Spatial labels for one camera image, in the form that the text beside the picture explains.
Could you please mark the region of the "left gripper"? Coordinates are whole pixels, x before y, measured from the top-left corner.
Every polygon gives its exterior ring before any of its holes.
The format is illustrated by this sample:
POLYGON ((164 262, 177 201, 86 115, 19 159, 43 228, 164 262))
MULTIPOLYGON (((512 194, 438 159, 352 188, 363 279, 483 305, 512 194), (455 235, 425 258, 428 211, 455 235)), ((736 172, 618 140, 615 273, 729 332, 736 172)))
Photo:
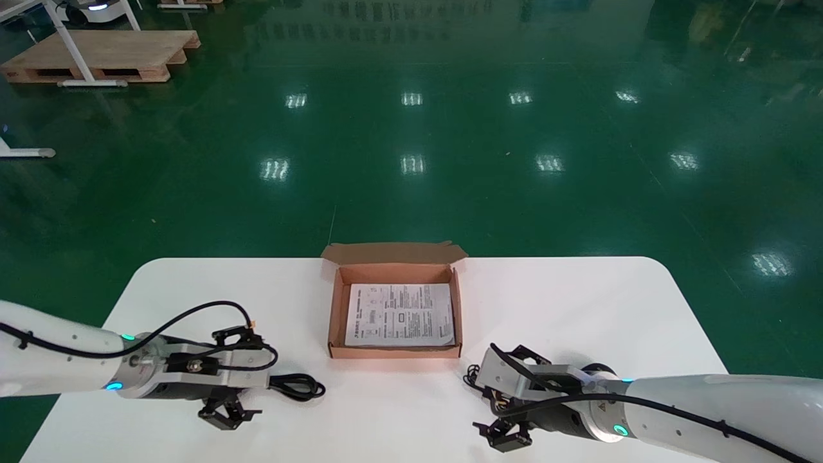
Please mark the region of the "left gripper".
POLYGON ((262 411, 247 410, 238 397, 206 398, 224 390, 265 389, 271 351, 264 349, 264 339, 252 326, 218 329, 212 339, 215 348, 159 335, 132 354, 132 398, 205 399, 198 417, 220 430, 252 421, 262 411))

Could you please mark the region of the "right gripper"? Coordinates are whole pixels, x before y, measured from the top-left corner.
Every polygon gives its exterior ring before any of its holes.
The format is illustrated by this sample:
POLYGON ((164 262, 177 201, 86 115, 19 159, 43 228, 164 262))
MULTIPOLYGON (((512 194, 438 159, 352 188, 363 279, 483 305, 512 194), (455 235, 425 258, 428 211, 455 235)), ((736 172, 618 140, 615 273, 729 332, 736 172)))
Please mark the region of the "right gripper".
POLYGON ((596 428, 589 402, 502 416, 503 412, 551 398, 597 393, 596 381, 617 380, 611 367, 602 363, 583 367, 555 364, 523 345, 510 352, 486 351, 483 366, 483 397, 496 420, 488 425, 474 422, 473 427, 494 450, 507 453, 531 446, 533 429, 580 439, 617 439, 617 434, 596 428))

